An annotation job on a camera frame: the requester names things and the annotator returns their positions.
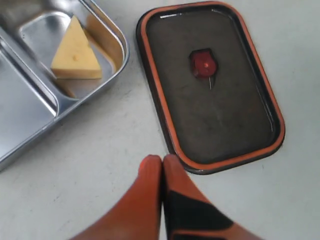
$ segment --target cheese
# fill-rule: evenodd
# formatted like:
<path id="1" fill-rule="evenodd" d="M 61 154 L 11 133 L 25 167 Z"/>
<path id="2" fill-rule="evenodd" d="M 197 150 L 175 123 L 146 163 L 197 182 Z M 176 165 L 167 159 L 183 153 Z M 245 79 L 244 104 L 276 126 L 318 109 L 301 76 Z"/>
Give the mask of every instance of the cheese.
<path id="1" fill-rule="evenodd" d="M 102 70 L 89 41 L 73 16 L 56 51 L 51 70 L 57 79 L 100 79 Z"/>

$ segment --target yellow cheese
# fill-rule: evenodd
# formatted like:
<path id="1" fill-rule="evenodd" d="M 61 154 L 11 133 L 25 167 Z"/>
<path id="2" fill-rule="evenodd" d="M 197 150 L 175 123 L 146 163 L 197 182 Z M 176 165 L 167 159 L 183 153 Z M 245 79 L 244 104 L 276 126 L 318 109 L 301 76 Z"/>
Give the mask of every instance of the yellow cheese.
<path id="1" fill-rule="evenodd" d="M 100 64 L 78 21 L 73 16 L 56 51 L 51 70 L 57 79 L 99 79 Z"/>

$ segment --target pin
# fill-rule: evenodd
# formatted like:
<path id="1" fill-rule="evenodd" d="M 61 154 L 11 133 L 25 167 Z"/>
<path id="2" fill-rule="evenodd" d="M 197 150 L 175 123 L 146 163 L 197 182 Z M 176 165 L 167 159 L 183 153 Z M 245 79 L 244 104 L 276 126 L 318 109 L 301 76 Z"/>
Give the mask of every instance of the pin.
<path id="1" fill-rule="evenodd" d="M 218 63 L 210 48 L 193 51 L 190 56 L 192 73 L 197 79 L 208 79 L 212 90 L 215 76 L 218 71 Z"/>

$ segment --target white table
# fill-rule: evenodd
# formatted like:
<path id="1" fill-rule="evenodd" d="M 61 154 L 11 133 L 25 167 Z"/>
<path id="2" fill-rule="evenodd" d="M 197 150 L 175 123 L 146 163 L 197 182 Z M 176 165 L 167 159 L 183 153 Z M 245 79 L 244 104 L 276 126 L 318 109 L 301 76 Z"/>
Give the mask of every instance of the white table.
<path id="1" fill-rule="evenodd" d="M 129 39 L 129 63 L 112 89 L 80 107 L 0 174 L 1 240 L 72 237 L 120 199 L 144 156 L 167 153 L 138 60 L 135 28 L 147 10 L 186 2 L 98 1 Z M 319 1 L 228 3 L 246 21 L 286 137 L 271 157 L 191 178 L 224 213 L 265 239 L 319 239 Z M 166 239 L 163 225 L 160 239 Z"/>

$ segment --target stainless steel tray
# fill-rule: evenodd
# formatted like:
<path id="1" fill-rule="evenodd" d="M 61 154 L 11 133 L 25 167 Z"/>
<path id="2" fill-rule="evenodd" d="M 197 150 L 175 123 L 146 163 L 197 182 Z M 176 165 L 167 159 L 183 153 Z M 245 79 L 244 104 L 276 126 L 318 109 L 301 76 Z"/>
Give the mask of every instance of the stainless steel tray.
<path id="1" fill-rule="evenodd" d="M 85 29 L 102 79 L 59 81 L 50 70 L 73 15 Z M 0 0 L 0 170 L 110 85 L 128 58 L 126 38 L 93 0 Z"/>

